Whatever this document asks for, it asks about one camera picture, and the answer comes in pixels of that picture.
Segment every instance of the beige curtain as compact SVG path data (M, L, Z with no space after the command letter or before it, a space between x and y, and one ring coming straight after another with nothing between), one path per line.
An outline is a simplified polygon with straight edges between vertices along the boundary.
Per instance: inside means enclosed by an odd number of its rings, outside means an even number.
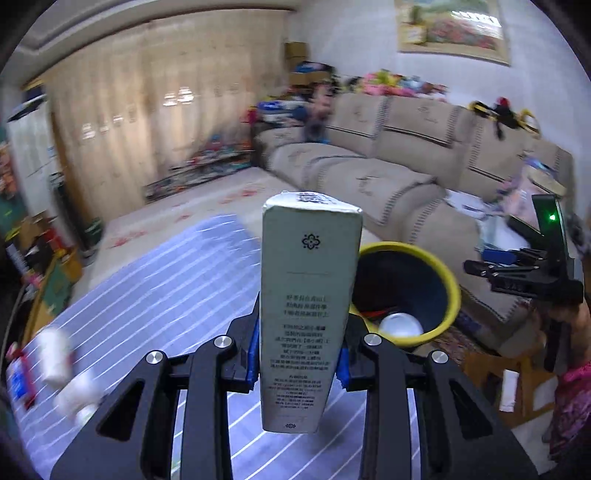
M43 79L83 194L104 220L144 204L143 187L212 134L241 139L248 106L284 83L287 13L179 15L117 33Z

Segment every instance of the white wall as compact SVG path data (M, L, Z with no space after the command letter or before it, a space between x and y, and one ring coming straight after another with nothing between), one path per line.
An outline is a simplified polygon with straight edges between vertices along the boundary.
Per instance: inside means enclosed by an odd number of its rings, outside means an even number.
M399 53L394 0L307 0L290 21L291 39L311 59L343 75L381 68L450 88L450 101L492 104L507 97L528 108L543 135L575 158L577 211L591 204L591 82L553 23L529 0L499 0L511 67L447 55Z

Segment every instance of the qr code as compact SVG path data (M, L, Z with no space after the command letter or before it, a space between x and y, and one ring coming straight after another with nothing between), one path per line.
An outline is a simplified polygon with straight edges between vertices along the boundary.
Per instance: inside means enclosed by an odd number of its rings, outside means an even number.
M297 199L299 202L323 203L325 205L330 203L324 195L315 192L299 192Z

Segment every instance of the sofa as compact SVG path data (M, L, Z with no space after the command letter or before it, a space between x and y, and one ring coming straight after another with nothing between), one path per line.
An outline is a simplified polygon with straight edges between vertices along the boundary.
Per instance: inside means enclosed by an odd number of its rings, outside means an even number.
M493 293L467 275L478 260L476 221L445 201L446 189L493 200L525 155L558 171L567 187L563 208L573 210L573 158L525 131L503 129L455 105L430 99L345 93L327 122L328 144L304 143L303 129L265 131L255 140L260 165L300 190L358 205L364 226L384 241L422 247L444 261L462 288L460 327L498 349L525 322L528 302Z

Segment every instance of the sofa armrest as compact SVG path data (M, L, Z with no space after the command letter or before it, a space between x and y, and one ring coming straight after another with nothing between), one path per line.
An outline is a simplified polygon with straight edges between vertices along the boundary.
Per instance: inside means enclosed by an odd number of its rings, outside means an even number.
M302 143L304 141L303 127L274 128L259 134L255 143L261 151L261 168L268 170L267 161L271 154L283 145Z

